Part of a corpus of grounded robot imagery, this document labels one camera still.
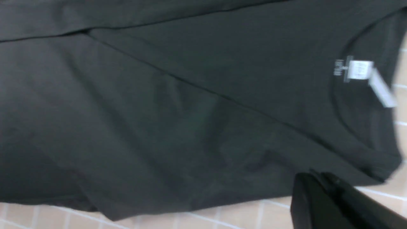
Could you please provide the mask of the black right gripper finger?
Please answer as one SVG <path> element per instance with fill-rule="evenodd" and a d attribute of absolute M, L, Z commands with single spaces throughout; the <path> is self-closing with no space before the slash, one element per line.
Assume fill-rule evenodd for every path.
<path fill-rule="evenodd" d="M 332 173 L 298 173 L 291 199 L 294 229 L 405 229 L 406 218 Z"/>

